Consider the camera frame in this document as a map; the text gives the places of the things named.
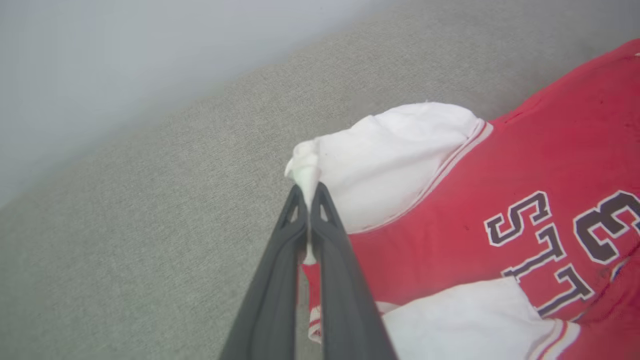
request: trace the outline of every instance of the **striped trim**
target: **striped trim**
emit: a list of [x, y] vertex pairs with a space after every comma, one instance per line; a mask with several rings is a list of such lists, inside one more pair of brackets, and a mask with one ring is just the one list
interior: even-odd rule
[[427, 183], [427, 186], [418, 194], [416, 199], [409, 204], [409, 206], [399, 213], [393, 215], [392, 217], [386, 219], [381, 224], [372, 225], [370, 227], [366, 227], [365, 229], [353, 231], [350, 234], [360, 234], [367, 233], [369, 231], [373, 231], [379, 229], [380, 227], [386, 226], [397, 219], [405, 216], [409, 211], [413, 210], [422, 200], [424, 200], [427, 195], [429, 195], [442, 180], [449, 175], [449, 172], [456, 166], [456, 164], [467, 155], [474, 147], [476, 147], [479, 143], [483, 142], [485, 139], [489, 137], [491, 132], [493, 131], [493, 126], [488, 122], [478, 119], [478, 124], [476, 128], [473, 130], [469, 139], [458, 147], [438, 168], [436, 174], [431, 178], [430, 182]]
[[551, 334], [531, 353], [529, 359], [557, 359], [580, 334], [580, 326], [576, 323], [554, 319]]

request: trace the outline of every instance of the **white fabric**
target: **white fabric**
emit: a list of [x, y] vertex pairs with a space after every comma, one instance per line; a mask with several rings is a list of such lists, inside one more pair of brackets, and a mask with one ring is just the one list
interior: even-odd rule
[[285, 175], [300, 186], [308, 205], [322, 181], [345, 230], [356, 233], [415, 204], [442, 164], [481, 126], [481, 119], [457, 105], [402, 105], [298, 144]]
[[400, 360], [555, 358], [580, 331], [541, 319], [513, 277], [449, 288], [383, 321]]

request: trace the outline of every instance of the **gray fabric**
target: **gray fabric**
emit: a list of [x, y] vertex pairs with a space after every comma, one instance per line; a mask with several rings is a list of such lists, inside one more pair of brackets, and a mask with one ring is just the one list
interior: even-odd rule
[[297, 142], [424, 99], [497, 117], [637, 36], [639, 4], [403, 3], [110, 142], [0, 211], [0, 357], [216, 357]]

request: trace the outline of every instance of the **wall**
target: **wall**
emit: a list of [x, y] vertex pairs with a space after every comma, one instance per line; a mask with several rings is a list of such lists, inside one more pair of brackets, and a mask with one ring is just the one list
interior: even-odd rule
[[385, 0], [0, 1], [0, 206]]

